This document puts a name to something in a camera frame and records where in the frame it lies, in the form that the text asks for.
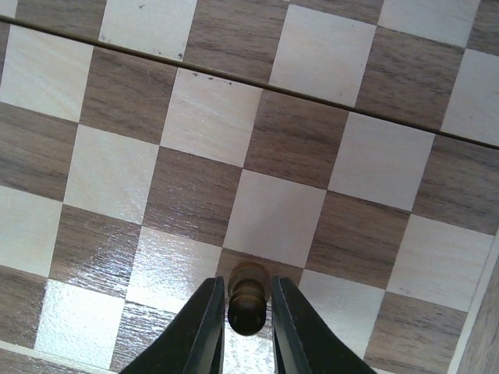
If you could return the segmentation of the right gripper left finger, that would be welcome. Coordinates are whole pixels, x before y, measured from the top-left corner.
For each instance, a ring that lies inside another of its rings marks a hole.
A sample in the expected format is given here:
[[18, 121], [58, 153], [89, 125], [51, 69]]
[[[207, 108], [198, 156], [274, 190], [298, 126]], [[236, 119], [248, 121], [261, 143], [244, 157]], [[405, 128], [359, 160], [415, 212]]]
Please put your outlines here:
[[221, 373], [225, 330], [223, 277], [203, 281], [165, 331], [123, 373]]

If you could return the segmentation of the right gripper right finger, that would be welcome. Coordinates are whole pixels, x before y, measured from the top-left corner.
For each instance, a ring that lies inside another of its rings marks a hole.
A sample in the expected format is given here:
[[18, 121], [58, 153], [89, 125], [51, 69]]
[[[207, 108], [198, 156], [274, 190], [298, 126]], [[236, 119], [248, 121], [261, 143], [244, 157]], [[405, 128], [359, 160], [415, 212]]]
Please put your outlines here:
[[276, 373], [373, 373], [319, 316], [288, 277], [271, 281]]

